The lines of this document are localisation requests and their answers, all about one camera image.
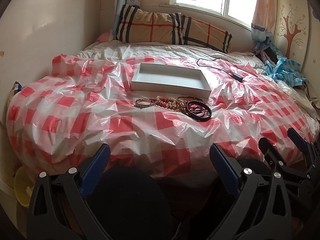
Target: white cardboard box lid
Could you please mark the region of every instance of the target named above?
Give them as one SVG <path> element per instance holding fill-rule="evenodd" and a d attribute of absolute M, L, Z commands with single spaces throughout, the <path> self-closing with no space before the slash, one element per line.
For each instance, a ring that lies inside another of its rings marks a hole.
<path fill-rule="evenodd" d="M 211 88 L 200 69 L 141 63 L 132 90 L 156 91 L 209 98 Z"/>

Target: black cable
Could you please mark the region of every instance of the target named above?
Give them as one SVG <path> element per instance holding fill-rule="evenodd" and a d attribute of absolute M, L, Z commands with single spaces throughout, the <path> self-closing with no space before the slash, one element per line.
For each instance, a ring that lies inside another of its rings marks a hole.
<path fill-rule="evenodd" d="M 171 240 L 174 240 L 174 239 L 177 237 L 177 235 L 178 235 L 178 233 L 179 233 L 179 231 L 180 231 L 181 225 L 182 225 L 182 222 L 179 223 L 179 226 L 178 226 L 178 228 L 177 228 L 177 231 L 176 231 L 176 233 L 174 234 L 174 236 L 171 238 Z"/>
<path fill-rule="evenodd" d="M 229 76 L 231 76 L 231 74 L 229 74 L 227 71 L 225 71 L 224 69 L 222 69 L 222 68 L 218 68 L 218 67 L 212 67 L 212 66 L 201 66 L 201 65 L 199 65 L 199 60 L 206 60 L 206 61 L 215 61 L 215 60 L 217 60 L 217 58 L 216 59 L 214 59 L 214 60 L 210 60 L 210 59 L 205 59 L 205 58 L 200 58 L 200 59 L 198 59 L 197 60 L 197 65 L 199 66 L 199 67 L 210 67 L 210 68 L 215 68 L 215 69 L 218 69 L 218 70 L 222 70 L 224 73 L 227 73 Z"/>
<path fill-rule="evenodd" d="M 198 62 L 199 62 L 199 60 L 201 60 L 201 59 L 202 59 L 202 60 L 206 60 L 206 61 L 216 61 L 216 60 L 218 60 L 218 59 L 222 59 L 222 60 L 224 60 L 224 61 L 229 62 L 231 65 L 233 65 L 233 66 L 236 67 L 237 69 L 242 70 L 242 71 L 247 72 L 248 74 L 252 75 L 250 72 L 245 71 L 245 70 L 243 70 L 243 69 L 241 69 L 241 68 L 238 68 L 235 64 L 233 64 L 232 62 L 230 62 L 229 60 L 227 60 L 226 58 L 223 58 L 223 57 L 218 57 L 218 58 L 215 58 L 215 59 L 200 58 L 200 59 L 197 60 L 197 65 L 198 65 L 199 67 L 210 67 L 210 68 L 220 69 L 220 70 L 224 71 L 225 73 L 227 73 L 228 75 L 231 76 L 231 74 L 229 74 L 228 72 L 226 72 L 225 70 L 223 70 L 223 69 L 221 69 L 221 68 L 212 67 L 212 66 L 201 66 L 201 65 L 199 65 Z"/>

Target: plaid pillow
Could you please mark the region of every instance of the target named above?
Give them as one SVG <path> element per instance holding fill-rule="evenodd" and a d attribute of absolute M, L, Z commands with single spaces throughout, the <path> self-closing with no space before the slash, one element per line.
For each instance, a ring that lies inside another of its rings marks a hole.
<path fill-rule="evenodd" d="M 13 96 L 14 96 L 16 93 L 20 92 L 22 89 L 23 89 L 23 87 L 21 86 L 21 84 L 20 84 L 19 82 L 16 81 L 16 82 L 13 84 L 13 87 L 12 87 L 12 89 L 10 90 L 10 94 L 9 94 L 9 97 L 8 97 L 8 100 L 7 100 L 7 108 L 9 108 L 9 105 L 10 105 L 10 102 L 11 102 Z"/>
<path fill-rule="evenodd" d="M 183 39 L 185 45 L 210 48 L 223 53 L 230 51 L 231 33 L 209 23 L 182 15 Z"/>
<path fill-rule="evenodd" d="M 127 43 L 162 42 L 183 45 L 181 13 L 149 13 L 124 5 L 115 39 Z"/>

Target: blue clamp pad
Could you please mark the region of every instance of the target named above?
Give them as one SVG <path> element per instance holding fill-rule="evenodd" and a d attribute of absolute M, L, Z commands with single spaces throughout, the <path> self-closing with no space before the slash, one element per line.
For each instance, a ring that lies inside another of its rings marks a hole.
<path fill-rule="evenodd" d="M 299 151 L 306 152 L 308 150 L 308 143 L 297 133 L 293 128 L 289 128 L 287 135 L 290 140 L 297 146 Z"/>
<path fill-rule="evenodd" d="M 227 192 L 234 197 L 239 197 L 240 177 L 236 174 L 232 166 L 227 160 L 227 156 L 217 144 L 212 144 L 210 147 L 210 160 L 216 169 Z"/>
<path fill-rule="evenodd" d="M 85 171 L 81 179 L 80 194 L 83 198 L 91 194 L 96 187 L 111 155 L 108 144 L 103 144 L 93 157 L 93 161 Z"/>

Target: white bedsheet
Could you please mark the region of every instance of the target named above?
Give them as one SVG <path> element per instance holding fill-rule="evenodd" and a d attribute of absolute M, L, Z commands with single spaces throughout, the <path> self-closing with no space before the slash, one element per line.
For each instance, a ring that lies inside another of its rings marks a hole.
<path fill-rule="evenodd" d="M 163 56 L 163 57 L 185 57 L 185 58 L 204 58 L 212 60 L 223 57 L 236 64 L 249 63 L 257 73 L 264 73 L 263 63 L 254 54 L 234 52 L 221 53 L 209 48 L 201 48 L 190 45 L 169 45 L 160 42 L 141 42 L 123 43 L 121 41 L 111 41 L 94 43 L 76 56 L 82 58 L 103 59 L 111 61 L 121 61 L 131 57 L 141 56 Z"/>

